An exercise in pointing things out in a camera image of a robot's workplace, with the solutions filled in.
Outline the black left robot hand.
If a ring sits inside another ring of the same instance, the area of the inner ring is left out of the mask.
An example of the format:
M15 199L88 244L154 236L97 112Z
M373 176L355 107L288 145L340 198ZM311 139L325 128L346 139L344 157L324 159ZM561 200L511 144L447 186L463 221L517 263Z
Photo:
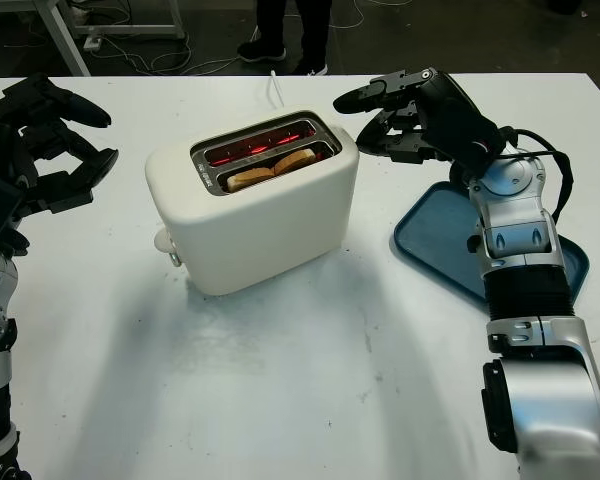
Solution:
M119 152L96 149L67 126L111 125L90 100L35 74L3 90L0 99L0 192L15 203L13 216L59 213L93 201L95 188Z

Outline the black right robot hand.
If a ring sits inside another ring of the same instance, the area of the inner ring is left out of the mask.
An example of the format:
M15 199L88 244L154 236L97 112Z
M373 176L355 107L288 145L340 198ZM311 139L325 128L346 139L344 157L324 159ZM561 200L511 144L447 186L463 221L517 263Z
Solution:
M374 111L356 139L360 152L395 163L449 161L480 178L506 140L447 73L432 67L396 71L333 101L341 114Z

